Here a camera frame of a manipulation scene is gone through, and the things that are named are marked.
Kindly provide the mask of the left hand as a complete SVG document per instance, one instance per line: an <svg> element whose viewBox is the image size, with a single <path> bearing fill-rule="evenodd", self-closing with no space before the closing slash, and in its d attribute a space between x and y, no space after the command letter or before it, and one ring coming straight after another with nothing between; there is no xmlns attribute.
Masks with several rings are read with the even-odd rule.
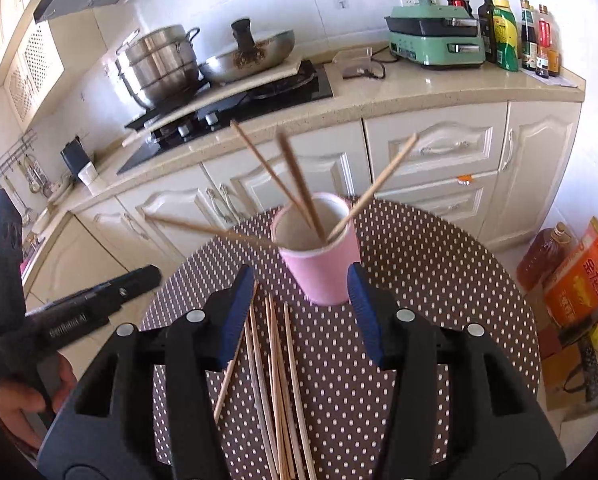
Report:
<svg viewBox="0 0 598 480"><path fill-rule="evenodd" d="M60 388L52 397L54 413L62 408L77 383L72 364L61 354L57 356L57 359ZM25 414L44 411L45 401L37 390L15 382L13 379L0 379L0 421L15 438L24 442L28 448L32 448L34 451L40 448L42 438L34 431Z"/></svg>

